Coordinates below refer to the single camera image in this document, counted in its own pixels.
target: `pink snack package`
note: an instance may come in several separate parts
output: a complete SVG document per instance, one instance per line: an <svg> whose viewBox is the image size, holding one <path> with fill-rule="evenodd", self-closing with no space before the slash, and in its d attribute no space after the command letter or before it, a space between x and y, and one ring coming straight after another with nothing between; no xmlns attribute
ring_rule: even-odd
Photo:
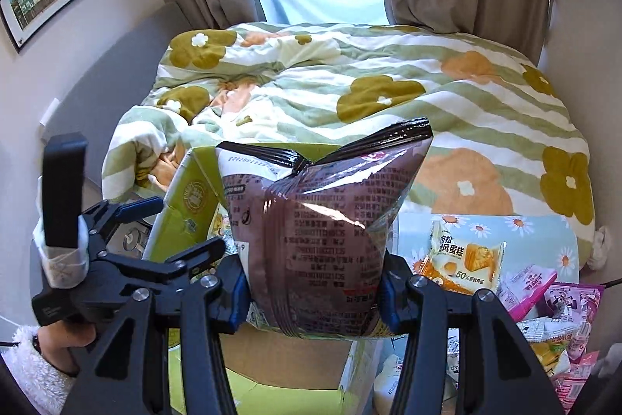
<svg viewBox="0 0 622 415"><path fill-rule="evenodd" d="M572 363L578 363L585 352L604 289L602 285L555 282L546 290L542 303L539 303L543 304L543 312L547 315L579 324L568 344L568 358Z"/></svg>
<svg viewBox="0 0 622 415"><path fill-rule="evenodd" d="M516 275L503 277L497 296L515 322L525 318L557 278L555 269L531 264Z"/></svg>
<svg viewBox="0 0 622 415"><path fill-rule="evenodd" d="M557 397L568 413L577 400L583 385L587 382L590 372L596 364L598 352L587 353L577 364L570 365L568 373L562 373L553 381Z"/></svg>

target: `person's wrist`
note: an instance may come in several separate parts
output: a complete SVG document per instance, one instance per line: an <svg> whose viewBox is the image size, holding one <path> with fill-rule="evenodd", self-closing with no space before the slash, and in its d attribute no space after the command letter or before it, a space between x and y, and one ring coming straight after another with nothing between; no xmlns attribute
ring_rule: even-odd
<svg viewBox="0 0 622 415"><path fill-rule="evenodd" d="M69 349L59 347L57 339L53 336L54 329L41 327L37 332L38 343L41 349L41 357L54 368L62 373L73 375L78 372L78 366Z"/></svg>

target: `black bracelet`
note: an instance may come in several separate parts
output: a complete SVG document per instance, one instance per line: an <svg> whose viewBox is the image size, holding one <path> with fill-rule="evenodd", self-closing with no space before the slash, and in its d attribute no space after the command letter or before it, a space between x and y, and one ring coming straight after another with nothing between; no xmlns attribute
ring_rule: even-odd
<svg viewBox="0 0 622 415"><path fill-rule="evenodd" d="M34 348L37 353L41 356L41 358L43 360L45 360L45 357L43 357L43 354L41 353L41 345L38 342L38 334L35 334L32 337L32 348ZM69 378L76 378L78 376L77 373L67 373L66 371L63 371L62 369L58 369L54 364L51 364L49 362L47 362L52 368L54 368L55 370L57 370L59 373L63 373L63 375L67 375Z"/></svg>

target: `hand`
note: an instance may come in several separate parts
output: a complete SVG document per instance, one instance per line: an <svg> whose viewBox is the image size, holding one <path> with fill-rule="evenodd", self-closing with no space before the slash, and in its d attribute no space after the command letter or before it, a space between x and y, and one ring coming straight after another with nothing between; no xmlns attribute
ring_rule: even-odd
<svg viewBox="0 0 622 415"><path fill-rule="evenodd" d="M60 320L38 330L41 356L52 366L73 375L79 371L69 347L85 347L96 336L93 324L70 324Z"/></svg>

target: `brown plastic snack package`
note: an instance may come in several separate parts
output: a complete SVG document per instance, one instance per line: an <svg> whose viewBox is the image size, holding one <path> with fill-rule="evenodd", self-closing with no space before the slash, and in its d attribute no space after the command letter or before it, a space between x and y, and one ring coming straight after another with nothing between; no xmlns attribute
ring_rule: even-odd
<svg viewBox="0 0 622 415"><path fill-rule="evenodd" d="M505 243L488 248L460 241L440 221L432 223L432 248L420 273L446 291L474 294L478 289L496 290Z"/></svg>
<svg viewBox="0 0 622 415"><path fill-rule="evenodd" d="M415 119L315 163L217 146L232 235L269 326L306 337L374 331L387 234L431 141L428 120Z"/></svg>

